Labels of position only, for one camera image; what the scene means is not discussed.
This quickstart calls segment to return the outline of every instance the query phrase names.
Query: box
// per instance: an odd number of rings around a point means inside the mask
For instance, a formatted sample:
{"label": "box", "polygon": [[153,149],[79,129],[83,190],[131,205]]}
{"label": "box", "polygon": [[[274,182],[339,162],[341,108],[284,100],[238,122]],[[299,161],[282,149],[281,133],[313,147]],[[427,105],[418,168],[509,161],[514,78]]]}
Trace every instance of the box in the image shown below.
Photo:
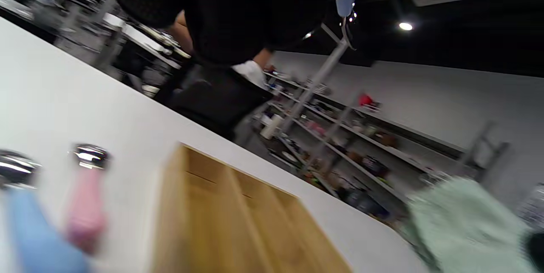
{"label": "box", "polygon": [[164,171],[154,273],[349,273],[297,199],[187,146]]}

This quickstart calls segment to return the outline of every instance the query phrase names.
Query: mint green towel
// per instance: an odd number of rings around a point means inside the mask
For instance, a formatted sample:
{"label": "mint green towel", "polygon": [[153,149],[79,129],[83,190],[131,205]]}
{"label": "mint green towel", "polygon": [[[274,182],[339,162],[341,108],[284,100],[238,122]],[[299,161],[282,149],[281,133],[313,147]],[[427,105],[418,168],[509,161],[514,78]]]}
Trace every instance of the mint green towel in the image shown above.
{"label": "mint green towel", "polygon": [[529,227],[477,182],[452,178],[410,197],[401,233],[433,272],[536,273]]}

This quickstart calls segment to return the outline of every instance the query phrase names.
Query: black ceiling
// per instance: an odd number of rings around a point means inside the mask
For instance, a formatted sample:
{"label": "black ceiling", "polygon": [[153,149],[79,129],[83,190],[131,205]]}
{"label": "black ceiling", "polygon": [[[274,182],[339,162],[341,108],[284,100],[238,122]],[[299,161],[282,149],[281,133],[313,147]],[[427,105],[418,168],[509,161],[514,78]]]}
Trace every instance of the black ceiling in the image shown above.
{"label": "black ceiling", "polygon": [[[412,0],[356,0],[351,25],[357,51],[340,62],[375,60],[544,77],[544,0],[460,0],[416,7]],[[410,21],[412,31],[398,29]],[[340,37],[334,6],[326,19]],[[336,43],[318,30],[292,52],[330,54]]]}

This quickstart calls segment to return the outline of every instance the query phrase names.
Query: red object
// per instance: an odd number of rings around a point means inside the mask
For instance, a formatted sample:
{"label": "red object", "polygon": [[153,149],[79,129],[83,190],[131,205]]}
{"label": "red object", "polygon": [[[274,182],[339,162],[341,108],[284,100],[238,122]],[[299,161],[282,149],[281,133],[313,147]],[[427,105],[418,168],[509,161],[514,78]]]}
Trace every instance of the red object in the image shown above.
{"label": "red object", "polygon": [[322,128],[321,126],[316,127],[315,131],[318,132],[319,135],[321,135],[321,136],[325,135],[325,129]]}
{"label": "red object", "polygon": [[367,94],[363,94],[363,95],[361,95],[361,97],[359,97],[359,105],[360,106],[370,105],[373,102],[374,101],[372,100],[372,98]]}

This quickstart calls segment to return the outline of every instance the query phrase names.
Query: shelf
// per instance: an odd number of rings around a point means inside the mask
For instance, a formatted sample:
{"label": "shelf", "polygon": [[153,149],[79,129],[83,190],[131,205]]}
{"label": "shelf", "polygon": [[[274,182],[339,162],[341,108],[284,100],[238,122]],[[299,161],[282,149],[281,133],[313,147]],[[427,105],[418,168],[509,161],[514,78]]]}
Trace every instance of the shelf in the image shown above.
{"label": "shelf", "polygon": [[270,105],[270,106],[274,107],[275,109],[279,110],[282,114],[285,114],[285,110],[283,108],[281,108],[278,104],[269,101],[268,105]]}
{"label": "shelf", "polygon": [[282,79],[281,77],[277,77],[277,76],[274,75],[274,74],[265,72],[264,75],[268,75],[269,77],[273,77],[274,79],[277,79],[277,80],[282,81],[282,82],[284,82],[284,83],[288,83],[289,85],[292,85],[292,86],[294,86],[294,87],[302,88],[302,89],[307,90],[307,87],[304,87],[304,86],[302,86],[302,85],[298,85],[297,83],[295,83],[295,82],[293,82],[293,81],[289,81],[289,80],[286,80],[286,79]]}
{"label": "shelf", "polygon": [[270,153],[270,156],[274,157],[275,159],[278,159],[279,161],[285,163],[286,165],[288,165],[289,167],[292,167],[292,168],[297,168],[297,166],[295,166],[292,162],[290,161],[287,161],[285,160],[284,158],[282,157],[279,157],[278,155],[274,154],[274,153]]}
{"label": "shelf", "polygon": [[370,173],[369,171],[367,171],[365,169],[365,167],[359,165],[358,163],[356,163],[355,161],[353,161],[352,159],[350,159],[349,157],[347,157],[344,153],[342,153],[341,151],[339,151],[338,149],[336,149],[334,146],[332,146],[330,143],[326,142],[325,145],[332,149],[332,151],[334,151],[336,154],[338,154],[340,157],[342,157],[344,160],[346,160],[347,162],[349,162],[352,166],[354,166],[356,169],[358,169],[359,171],[361,171],[363,174],[365,174],[366,177],[368,177],[370,180],[372,180],[375,184],[377,184],[379,187],[383,188],[385,191],[389,192],[389,194],[391,194],[393,197],[395,197],[398,201],[402,202],[402,203],[406,203],[406,197],[404,195],[402,195],[401,193],[399,193],[398,191],[394,190],[394,188],[390,187],[388,184],[384,183],[382,180],[380,180],[379,178],[377,178],[376,176],[374,176],[372,173]]}
{"label": "shelf", "polygon": [[285,145],[285,147],[291,152],[291,154],[293,154],[293,156],[295,156],[295,158],[303,164],[303,166],[306,165],[305,161],[302,159],[302,157],[299,155],[299,153],[297,153],[297,151],[295,151],[295,149],[293,149],[293,147],[291,147],[291,145],[289,145],[289,143],[287,143],[287,141],[285,141],[282,137],[278,137],[278,139],[280,140],[281,143],[283,143],[283,145]]}
{"label": "shelf", "polygon": [[315,132],[313,132],[309,128],[305,127],[304,124],[302,124],[299,120],[293,119],[293,122],[295,122],[298,126],[303,128],[305,131],[307,131],[315,139],[318,139],[318,141],[323,141],[323,138],[319,137],[319,135],[317,135]]}
{"label": "shelf", "polygon": [[319,180],[319,182],[323,185],[323,187],[325,187],[325,189],[332,195],[334,196],[335,198],[337,199],[340,199],[340,197],[338,196],[338,194],[336,193],[336,191],[332,188],[332,186],[324,179],[321,177],[321,175],[319,175],[317,172],[311,172],[311,174],[317,178],[317,180]]}
{"label": "shelf", "polygon": [[378,141],[375,141],[374,139],[371,139],[370,137],[368,136],[365,136],[359,132],[356,132],[354,131],[352,128],[350,128],[349,126],[345,125],[345,124],[340,124],[340,127],[342,127],[343,129],[346,129],[348,131],[350,131],[351,133],[355,134],[356,136],[359,136],[361,139],[371,143],[372,145],[375,145],[376,147],[379,147],[380,149],[382,149],[383,151],[386,151],[387,153],[393,155],[394,157],[408,163],[410,166],[416,168],[418,171],[422,172],[422,173],[427,173],[427,174],[433,174],[433,171],[431,170],[428,170],[427,168],[425,168],[425,166],[417,163],[416,161],[414,160],[411,160],[410,158],[404,156],[404,155],[401,155],[398,153],[398,150],[395,151],[393,148],[391,147],[387,147],[386,145],[382,145],[381,143],[379,143]]}
{"label": "shelf", "polygon": [[319,98],[316,98],[316,100],[320,100],[322,103],[324,103],[325,105],[328,105],[332,108],[336,108],[338,110],[343,110],[346,108],[346,104],[344,103],[341,103],[341,102],[338,102],[337,100],[334,100],[324,94],[320,94],[320,93],[313,93],[314,95],[317,95],[319,96]]}
{"label": "shelf", "polygon": [[440,153],[446,157],[454,160],[458,160],[465,153],[465,149],[447,143],[446,141],[439,140],[433,136],[429,136],[423,132],[416,131],[402,124],[384,119],[377,114],[370,114],[369,112],[362,110],[354,110],[360,117],[367,118],[373,125],[378,126],[380,129],[387,130],[395,135],[406,138],[415,143],[419,143],[424,147]]}
{"label": "shelf", "polygon": [[309,106],[308,104],[304,104],[304,107],[311,110],[313,113],[318,114],[319,116],[329,120],[330,122],[336,123],[336,121],[337,121],[335,118],[331,118],[331,117],[327,116],[326,114],[323,114],[323,112],[320,112],[319,110]]}
{"label": "shelf", "polygon": [[280,91],[280,94],[285,96],[285,97],[288,97],[290,98],[291,100],[295,101],[295,102],[299,102],[299,100],[295,99],[292,95],[288,95],[287,93],[284,93],[283,91]]}

